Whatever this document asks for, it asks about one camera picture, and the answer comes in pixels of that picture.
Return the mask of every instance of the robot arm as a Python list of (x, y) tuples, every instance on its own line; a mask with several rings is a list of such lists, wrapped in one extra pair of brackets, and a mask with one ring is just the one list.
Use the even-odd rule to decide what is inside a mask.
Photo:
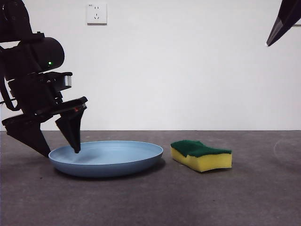
[(280, 10), (267, 40), (271, 46), (301, 18), (301, 0), (282, 0)]
[[(0, 91), (7, 108), (23, 114), (2, 121), (7, 134), (44, 156), (50, 149), (40, 124), (60, 114), (56, 124), (73, 147), (80, 151), (80, 120), (87, 108), (85, 97), (63, 102), (60, 91), (71, 87), (72, 73), (46, 71), (64, 61), (61, 44), (43, 33), (32, 33), (28, 12), (21, 0), (0, 0), (0, 43), (20, 41), (13, 48), (0, 47)], [(14, 106), (5, 86), (11, 89)]]

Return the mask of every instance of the kitchen sponge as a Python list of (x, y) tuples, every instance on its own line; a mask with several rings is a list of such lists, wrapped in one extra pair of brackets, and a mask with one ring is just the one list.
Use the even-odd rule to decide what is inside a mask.
[(171, 144), (172, 158), (193, 170), (207, 170), (232, 167), (232, 151), (212, 148), (199, 141), (181, 140)]

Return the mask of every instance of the plate rim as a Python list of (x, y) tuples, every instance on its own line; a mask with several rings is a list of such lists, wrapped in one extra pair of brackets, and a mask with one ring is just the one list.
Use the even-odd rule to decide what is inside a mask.
[(157, 155), (154, 155), (150, 158), (146, 158), (146, 159), (142, 159), (142, 160), (137, 160), (137, 161), (127, 161), (127, 162), (119, 162), (119, 163), (110, 163), (110, 164), (103, 164), (103, 163), (99, 163), (99, 164), (85, 164), (85, 163), (69, 163), (69, 162), (63, 162), (63, 161), (57, 161), (57, 160), (54, 160), (50, 154), (60, 148), (64, 148), (64, 147), (71, 147), (70, 145), (66, 145), (66, 146), (62, 146), (62, 147), (58, 147), (54, 150), (52, 150), (49, 154), (48, 154), (48, 157), (51, 161), (55, 161), (59, 164), (68, 164), (68, 165), (76, 165), (76, 166), (109, 166), (109, 165), (119, 165), (119, 164), (127, 164), (127, 163), (133, 163), (133, 162), (140, 162), (140, 161), (145, 161), (147, 159), (152, 159), (152, 158), (155, 158), (155, 157), (158, 157), (160, 155), (163, 154), (163, 147), (157, 145), (157, 144), (153, 144), (153, 143), (149, 143), (149, 142), (144, 142), (144, 141), (134, 141), (134, 140), (100, 140), (100, 141), (88, 141), (88, 142), (83, 142), (81, 144), (87, 144), (87, 143), (99, 143), (99, 142), (135, 142), (135, 143), (144, 143), (144, 144), (150, 144), (150, 145), (154, 145), (154, 146), (157, 146), (161, 149), (160, 153), (157, 154)]

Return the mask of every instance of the electrical outlet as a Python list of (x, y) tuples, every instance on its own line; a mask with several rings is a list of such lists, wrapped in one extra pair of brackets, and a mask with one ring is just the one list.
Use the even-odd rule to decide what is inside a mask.
[(87, 5), (87, 24), (102, 24), (108, 23), (107, 4), (88, 4)]

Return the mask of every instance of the gray floor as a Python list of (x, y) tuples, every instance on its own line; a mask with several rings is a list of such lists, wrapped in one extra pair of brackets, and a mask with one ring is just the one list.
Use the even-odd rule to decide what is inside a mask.
[[(45, 132), (51, 149), (67, 145)], [(1, 133), (2, 226), (300, 226), (301, 131), (83, 131), (82, 141), (139, 140), (163, 159), (135, 175), (84, 179)], [(170, 143), (233, 150), (233, 168), (195, 172)]]

